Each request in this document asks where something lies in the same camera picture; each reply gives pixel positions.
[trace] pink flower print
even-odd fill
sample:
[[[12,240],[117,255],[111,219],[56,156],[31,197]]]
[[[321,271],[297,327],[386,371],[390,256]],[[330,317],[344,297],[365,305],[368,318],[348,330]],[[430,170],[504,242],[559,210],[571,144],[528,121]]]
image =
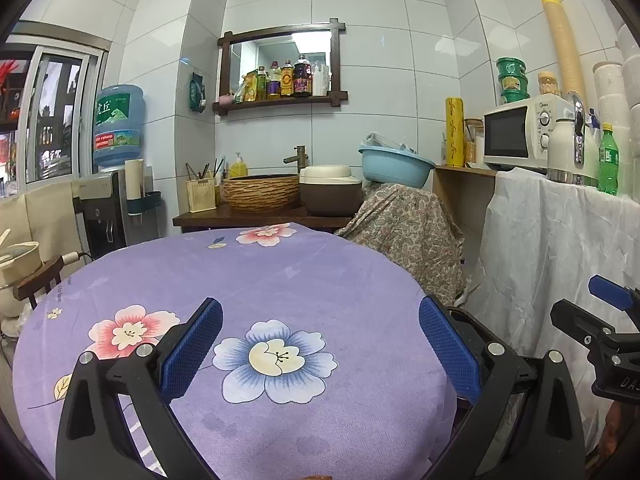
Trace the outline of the pink flower print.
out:
[[[252,244],[258,242],[263,247],[273,247],[280,243],[280,237],[285,238],[296,232],[295,229],[289,228],[290,224],[269,225],[267,227],[258,227],[249,231],[242,231],[240,236],[236,238],[241,244]]]
[[[147,314],[142,305],[131,305],[117,311],[115,321],[105,319],[89,330],[89,337],[95,342],[87,350],[98,359],[126,357],[142,343],[158,344],[156,337],[178,323],[180,319],[173,312]]]

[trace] silver screw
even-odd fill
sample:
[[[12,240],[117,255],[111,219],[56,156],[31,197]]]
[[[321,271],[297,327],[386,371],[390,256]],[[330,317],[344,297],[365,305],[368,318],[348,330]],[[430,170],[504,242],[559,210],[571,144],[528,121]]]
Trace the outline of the silver screw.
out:
[[[153,350],[154,350],[153,345],[150,345],[149,343],[144,343],[143,345],[140,345],[138,348],[136,348],[136,354],[138,354],[140,357],[146,357],[149,354],[151,354]]]
[[[489,346],[487,347],[487,350],[489,351],[489,354],[491,354],[491,355],[502,355],[502,354],[504,354],[504,346],[502,346],[500,343],[489,343]]]
[[[555,363],[562,362],[562,354],[558,350],[552,350],[549,352],[549,359],[551,359]]]
[[[87,364],[91,359],[94,358],[94,355],[91,352],[82,352],[80,354],[80,358],[78,359],[83,365]]]

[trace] woven basin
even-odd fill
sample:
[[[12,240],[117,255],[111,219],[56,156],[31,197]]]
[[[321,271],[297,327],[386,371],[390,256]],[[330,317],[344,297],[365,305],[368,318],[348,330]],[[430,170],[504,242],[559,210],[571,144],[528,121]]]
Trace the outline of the woven basin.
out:
[[[300,177],[291,175],[254,175],[228,178],[224,182],[225,199],[242,211],[276,211],[300,202]]]

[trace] purple tablecloth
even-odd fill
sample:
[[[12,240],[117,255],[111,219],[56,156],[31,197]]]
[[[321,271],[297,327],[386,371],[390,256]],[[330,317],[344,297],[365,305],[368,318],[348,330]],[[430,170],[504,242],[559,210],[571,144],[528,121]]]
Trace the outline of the purple tablecloth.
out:
[[[108,254],[36,309],[18,342],[14,393],[52,473],[65,377],[80,353],[157,342],[207,296],[224,324],[171,407],[222,480],[417,479],[444,448],[455,394],[418,325],[415,280],[375,251],[296,224],[241,231]],[[122,399],[145,465],[161,472]]]

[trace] electric kettle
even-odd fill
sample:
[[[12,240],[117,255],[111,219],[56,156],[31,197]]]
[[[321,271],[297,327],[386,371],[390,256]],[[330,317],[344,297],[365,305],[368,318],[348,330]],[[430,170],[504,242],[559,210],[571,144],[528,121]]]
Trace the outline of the electric kettle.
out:
[[[598,185],[598,145],[590,132],[585,134],[584,105],[580,96],[569,92],[574,102],[574,118],[558,119],[549,136],[546,177],[555,182]]]

